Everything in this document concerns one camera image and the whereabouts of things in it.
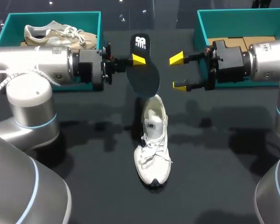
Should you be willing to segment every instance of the beige sneaker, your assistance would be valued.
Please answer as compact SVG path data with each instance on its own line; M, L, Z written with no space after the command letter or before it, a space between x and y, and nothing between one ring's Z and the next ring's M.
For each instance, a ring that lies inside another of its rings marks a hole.
M26 25L24 36L28 46L68 46L73 53L77 53L79 49L96 49L97 47L95 34L55 21L44 27Z

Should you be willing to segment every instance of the cable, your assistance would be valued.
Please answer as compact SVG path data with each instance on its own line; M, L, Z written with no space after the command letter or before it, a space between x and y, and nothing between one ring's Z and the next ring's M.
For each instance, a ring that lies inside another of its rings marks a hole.
M1 83L0 83L0 91L7 85L7 83L10 82L10 80L16 78L17 76L24 74L24 73L29 73L29 72L33 72L36 73L38 75L40 75L41 77L45 78L48 80L48 82L51 85L56 85L56 86L61 86L59 83L54 82L52 79L50 79L45 73L43 73L40 70L36 70L36 69L32 69L32 70L28 70L28 71L23 71L23 72L11 72L9 70L6 70L6 74L8 75L8 77L6 79L4 79Z

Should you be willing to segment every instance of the dark background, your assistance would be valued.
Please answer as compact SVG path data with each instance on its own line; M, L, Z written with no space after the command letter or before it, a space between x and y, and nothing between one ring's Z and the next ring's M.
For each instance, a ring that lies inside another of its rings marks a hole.
M114 55L128 54L130 37L138 32L109 31L105 39ZM138 178L133 152L143 100L125 74L115 75L104 92L55 93L63 138L38 159L71 190L70 224L258 224L255 187L280 158L280 140L272 132L278 90L173 90L174 80L199 79L195 62L168 65L175 53L192 50L193 30L146 33L168 114L168 183L149 190ZM10 116L0 95L0 120Z
M104 31L194 28L198 9L251 8L252 2L253 0L0 0L0 29L8 13L96 10L102 12ZM272 0L270 7L280 7L280 0Z

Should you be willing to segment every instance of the shoelace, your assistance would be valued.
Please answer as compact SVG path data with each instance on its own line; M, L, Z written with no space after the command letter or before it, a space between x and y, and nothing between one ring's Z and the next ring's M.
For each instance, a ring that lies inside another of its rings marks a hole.
M78 38L79 44L85 44L85 38L80 35L80 32L84 32L82 29L77 29L76 27L71 27L69 25L65 25L66 28L62 32L61 36L71 37L73 39Z
M142 149L141 158L140 161L142 164L147 161L148 158L153 157L155 155L162 157L166 161L169 161L172 163L170 158L167 158L165 155L165 148L163 139L165 137L165 133L162 134L161 137L157 139L149 139L146 134L141 137L146 143L146 146Z

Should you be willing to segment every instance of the new balance logo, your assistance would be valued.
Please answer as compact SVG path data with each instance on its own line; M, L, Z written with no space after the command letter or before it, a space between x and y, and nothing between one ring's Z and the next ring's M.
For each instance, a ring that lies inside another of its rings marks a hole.
M136 46L142 49L146 49L146 40L144 37L136 37Z
M153 127L154 127L154 125L153 125L153 124L147 124L147 127L149 127L149 128L153 128Z

